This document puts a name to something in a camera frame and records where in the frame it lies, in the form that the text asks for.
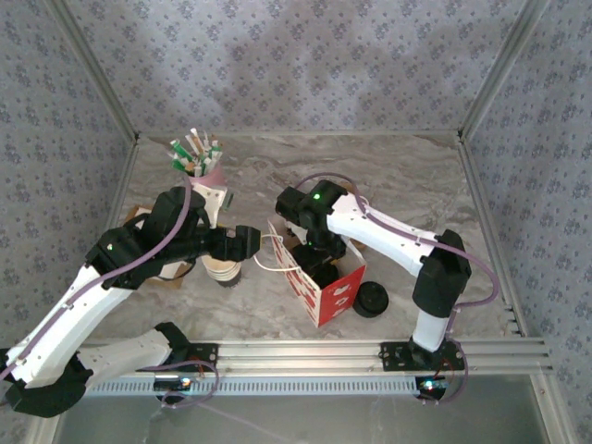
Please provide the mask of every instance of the black lid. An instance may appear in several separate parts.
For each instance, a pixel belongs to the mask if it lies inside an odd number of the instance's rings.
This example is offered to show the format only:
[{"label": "black lid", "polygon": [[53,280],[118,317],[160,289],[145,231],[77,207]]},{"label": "black lid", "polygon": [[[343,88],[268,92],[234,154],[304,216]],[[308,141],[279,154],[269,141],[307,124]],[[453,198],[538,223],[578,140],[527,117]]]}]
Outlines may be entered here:
[{"label": "black lid", "polygon": [[358,289],[353,301],[353,310],[363,317],[376,317],[387,310],[389,294],[377,282],[365,282]]}]

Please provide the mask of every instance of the wall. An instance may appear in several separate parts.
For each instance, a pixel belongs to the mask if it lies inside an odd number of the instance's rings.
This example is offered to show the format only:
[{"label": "wall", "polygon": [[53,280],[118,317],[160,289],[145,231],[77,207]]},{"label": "wall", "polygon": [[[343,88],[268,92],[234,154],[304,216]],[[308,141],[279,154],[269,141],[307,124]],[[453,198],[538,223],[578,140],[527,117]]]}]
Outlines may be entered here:
[{"label": "wall", "polygon": [[[105,227],[128,144],[41,0],[5,1],[0,21],[0,347],[8,347],[61,297]],[[0,443],[21,442],[25,420],[0,412]]]},{"label": "wall", "polygon": [[456,129],[523,0],[68,0],[136,130]]},{"label": "wall", "polygon": [[471,140],[529,327],[592,442],[592,6],[553,2]]}]

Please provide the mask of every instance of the marble tabletop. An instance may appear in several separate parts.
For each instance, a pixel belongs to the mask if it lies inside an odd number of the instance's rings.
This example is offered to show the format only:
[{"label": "marble tabletop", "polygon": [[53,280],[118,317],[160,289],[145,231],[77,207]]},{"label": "marble tabletop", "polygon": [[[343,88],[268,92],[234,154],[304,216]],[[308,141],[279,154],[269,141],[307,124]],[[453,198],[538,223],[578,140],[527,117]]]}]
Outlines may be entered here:
[{"label": "marble tabletop", "polygon": [[[334,171],[355,179],[372,205],[407,224],[461,234],[467,251],[487,258],[487,248],[470,196],[463,167],[453,144],[416,136],[227,136],[223,166],[235,192],[229,211],[219,222],[251,225],[267,232],[276,197],[288,185],[319,171]],[[139,154],[121,211],[121,220],[135,204],[182,184],[169,165],[167,144],[140,139]],[[347,310],[316,328],[281,273],[260,269],[254,261],[242,265],[242,280],[224,289],[201,266],[185,277],[180,290],[144,284],[119,305],[92,336],[128,338],[163,321],[175,322],[190,339],[407,339],[417,308],[414,278],[381,254],[365,250],[364,280],[388,291],[388,310],[365,319]],[[261,262],[275,266],[272,247],[265,243]],[[462,300],[490,293],[487,276],[474,273]],[[462,312],[454,328],[457,337],[500,337],[506,327],[500,298],[487,307]]]}]

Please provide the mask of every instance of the white robotic arm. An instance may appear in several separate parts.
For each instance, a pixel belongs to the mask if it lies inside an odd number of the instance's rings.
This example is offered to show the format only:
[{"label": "white robotic arm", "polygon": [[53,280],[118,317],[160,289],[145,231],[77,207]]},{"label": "white robotic arm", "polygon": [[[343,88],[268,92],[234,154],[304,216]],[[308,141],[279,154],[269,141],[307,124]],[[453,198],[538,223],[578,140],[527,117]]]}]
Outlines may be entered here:
[{"label": "white robotic arm", "polygon": [[[13,348],[0,350],[0,379],[13,384],[6,393],[13,410],[51,417],[69,409],[92,385],[144,367],[187,358],[191,345],[172,323],[160,324],[138,338],[116,344],[94,349],[79,347],[111,310],[147,278],[158,276],[164,265],[178,261],[194,263],[206,253],[215,259],[239,262],[259,250],[259,230],[237,226],[229,232],[216,227],[201,194],[191,192],[189,213],[181,229],[152,259],[74,298],[98,277],[151,251],[177,221],[184,194],[183,188],[164,192],[150,214],[108,230],[89,251],[85,266],[39,326]],[[213,194],[217,204],[223,201],[220,197]]]},{"label": "white robotic arm", "polygon": [[438,351],[446,334],[452,306],[464,291],[471,268],[465,259],[435,249],[419,242],[419,239],[463,249],[463,242],[456,233],[446,230],[439,236],[410,227],[366,206],[365,211],[373,217],[417,240],[405,238],[371,221],[362,212],[353,194],[328,180],[321,180],[308,194],[288,187],[277,198],[276,211],[286,218],[289,225],[301,228],[301,236],[305,229],[309,244],[329,251],[334,257],[344,254],[345,246],[339,236],[346,236],[383,253],[416,277],[413,300],[419,307],[419,315],[412,345],[420,350],[418,354]]}]

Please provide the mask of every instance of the white cup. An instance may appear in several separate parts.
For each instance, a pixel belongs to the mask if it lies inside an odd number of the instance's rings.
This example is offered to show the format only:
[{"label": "white cup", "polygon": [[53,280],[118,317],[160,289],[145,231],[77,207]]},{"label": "white cup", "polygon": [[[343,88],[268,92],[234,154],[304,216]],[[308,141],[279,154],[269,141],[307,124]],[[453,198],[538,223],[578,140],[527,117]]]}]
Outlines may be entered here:
[{"label": "white cup", "polygon": [[241,263],[218,261],[209,254],[202,256],[207,274],[222,287],[234,287],[241,280]]}]

